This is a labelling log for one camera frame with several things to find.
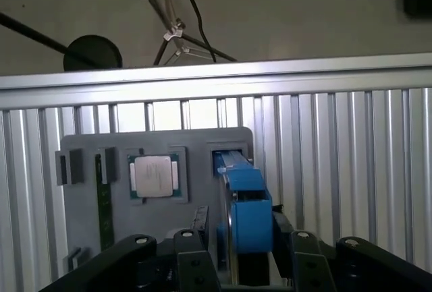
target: blue bracket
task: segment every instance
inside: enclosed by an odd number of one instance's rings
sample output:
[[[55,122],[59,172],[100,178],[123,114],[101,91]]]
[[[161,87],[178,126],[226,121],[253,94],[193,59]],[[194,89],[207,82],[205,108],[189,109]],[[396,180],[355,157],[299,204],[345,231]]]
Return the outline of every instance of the blue bracket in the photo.
[[[237,254],[270,252],[273,248],[271,196],[258,168],[237,150],[213,153],[214,168],[232,196],[232,238]]]

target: black round object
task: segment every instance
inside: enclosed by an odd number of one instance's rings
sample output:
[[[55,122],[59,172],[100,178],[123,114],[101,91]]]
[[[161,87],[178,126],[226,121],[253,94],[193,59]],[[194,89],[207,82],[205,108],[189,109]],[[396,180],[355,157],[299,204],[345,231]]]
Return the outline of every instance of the black round object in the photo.
[[[122,68],[123,59],[117,46],[102,36],[89,34],[74,40],[63,56],[64,71]]]

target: screw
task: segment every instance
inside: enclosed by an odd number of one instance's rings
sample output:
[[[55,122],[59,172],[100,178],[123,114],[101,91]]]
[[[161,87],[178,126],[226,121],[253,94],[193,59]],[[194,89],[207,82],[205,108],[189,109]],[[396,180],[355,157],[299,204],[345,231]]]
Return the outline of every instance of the screw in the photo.
[[[353,240],[353,239],[347,239],[345,240],[345,243],[347,245],[350,245],[351,247],[356,247],[358,245],[357,240]]]
[[[144,237],[144,238],[138,238],[135,242],[136,243],[146,243],[149,239]]]
[[[309,237],[309,234],[301,232],[301,233],[298,233],[297,236],[299,236],[301,238],[307,238],[307,237]]]

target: gray wall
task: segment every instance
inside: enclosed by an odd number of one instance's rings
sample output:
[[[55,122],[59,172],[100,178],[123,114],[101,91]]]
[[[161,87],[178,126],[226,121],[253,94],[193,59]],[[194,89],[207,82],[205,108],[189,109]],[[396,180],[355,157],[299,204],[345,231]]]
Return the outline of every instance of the gray wall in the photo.
[[[408,21],[400,0],[197,2],[212,45],[241,61],[432,51],[432,24]],[[188,0],[175,4],[199,37]],[[146,0],[0,0],[0,10],[65,44],[106,36],[127,67],[151,64],[164,32]],[[0,28],[0,75],[61,68],[60,54]]]

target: aluminum frame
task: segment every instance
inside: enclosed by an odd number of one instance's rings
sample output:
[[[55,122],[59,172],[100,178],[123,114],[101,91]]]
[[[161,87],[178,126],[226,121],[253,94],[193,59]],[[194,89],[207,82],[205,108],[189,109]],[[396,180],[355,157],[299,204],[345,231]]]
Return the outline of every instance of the aluminum frame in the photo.
[[[249,127],[275,203],[432,270],[432,54],[0,78],[0,291],[62,274],[68,134]]]

